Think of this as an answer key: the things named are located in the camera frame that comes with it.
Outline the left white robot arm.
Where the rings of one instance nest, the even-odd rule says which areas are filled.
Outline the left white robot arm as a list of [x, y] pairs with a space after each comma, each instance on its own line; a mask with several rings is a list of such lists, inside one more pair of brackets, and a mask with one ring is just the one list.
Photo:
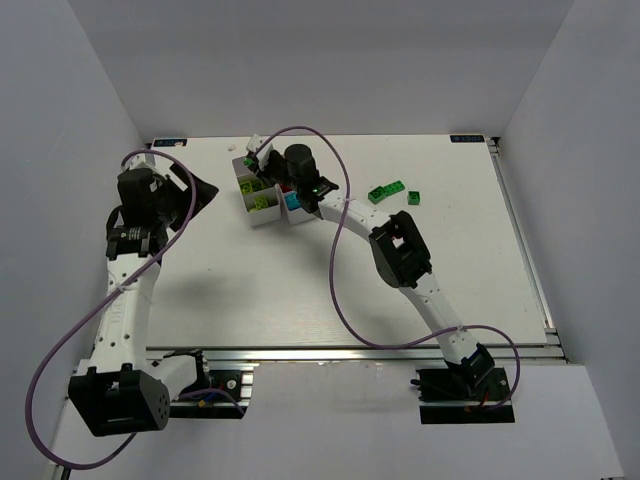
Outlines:
[[161, 252], [217, 195], [217, 187], [171, 165], [167, 175], [152, 155], [127, 160], [117, 177], [120, 205], [106, 225], [110, 293], [85, 372], [71, 377], [68, 396], [96, 437], [159, 431], [172, 401], [209, 387], [200, 351], [146, 357], [153, 290]]

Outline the dark green square lego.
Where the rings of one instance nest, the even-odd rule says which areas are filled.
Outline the dark green square lego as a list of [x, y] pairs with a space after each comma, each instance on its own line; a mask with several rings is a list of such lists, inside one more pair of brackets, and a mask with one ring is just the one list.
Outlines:
[[420, 193], [418, 191], [409, 191], [407, 194], [407, 202], [409, 205], [419, 205]]

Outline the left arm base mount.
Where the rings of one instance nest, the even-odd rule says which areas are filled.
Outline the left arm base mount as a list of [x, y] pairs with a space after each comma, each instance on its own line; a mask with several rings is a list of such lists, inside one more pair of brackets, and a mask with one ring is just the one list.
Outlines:
[[245, 376], [242, 370], [212, 367], [200, 349], [167, 353], [154, 365], [160, 366], [174, 358], [194, 360], [195, 380], [172, 401], [171, 419], [240, 420], [244, 417], [249, 400], [242, 394]]

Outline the lime square lego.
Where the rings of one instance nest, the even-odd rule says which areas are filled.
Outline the lime square lego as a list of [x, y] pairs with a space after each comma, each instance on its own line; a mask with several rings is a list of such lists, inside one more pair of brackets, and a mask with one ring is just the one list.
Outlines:
[[267, 188], [267, 185], [261, 180], [255, 180], [252, 182], [252, 189], [254, 192], [262, 191]]
[[243, 195], [248, 195], [253, 192], [253, 187], [250, 181], [240, 183], [239, 187]]

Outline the pale lime small lego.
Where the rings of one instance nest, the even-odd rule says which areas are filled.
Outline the pale lime small lego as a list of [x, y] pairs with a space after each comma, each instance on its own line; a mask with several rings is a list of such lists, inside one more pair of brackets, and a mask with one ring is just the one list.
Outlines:
[[270, 207], [270, 203], [266, 196], [257, 196], [254, 198], [254, 209], [256, 211], [264, 210], [269, 207]]

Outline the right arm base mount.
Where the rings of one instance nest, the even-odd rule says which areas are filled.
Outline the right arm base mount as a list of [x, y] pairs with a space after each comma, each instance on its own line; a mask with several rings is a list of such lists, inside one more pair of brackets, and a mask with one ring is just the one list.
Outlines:
[[515, 412], [504, 368], [494, 368], [478, 387], [469, 389], [440, 367], [418, 368], [410, 380], [418, 395], [422, 425], [513, 424]]

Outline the long cyan lego brick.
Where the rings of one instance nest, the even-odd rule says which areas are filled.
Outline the long cyan lego brick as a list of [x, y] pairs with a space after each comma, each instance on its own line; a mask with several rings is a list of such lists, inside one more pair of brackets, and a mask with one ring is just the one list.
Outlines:
[[283, 194], [283, 199], [288, 211], [295, 211], [301, 208], [300, 201], [295, 191]]

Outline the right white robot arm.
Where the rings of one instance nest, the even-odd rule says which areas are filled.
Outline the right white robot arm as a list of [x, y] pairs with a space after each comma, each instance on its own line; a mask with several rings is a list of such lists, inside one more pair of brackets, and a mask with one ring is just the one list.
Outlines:
[[268, 185], [285, 186], [302, 209], [366, 240], [376, 272], [416, 308], [437, 339], [445, 364], [460, 387], [476, 390], [495, 366], [484, 345], [463, 326], [433, 273], [431, 254], [412, 216], [385, 213], [350, 196], [322, 176], [311, 149], [293, 144], [279, 153], [259, 137], [247, 146], [245, 166]]

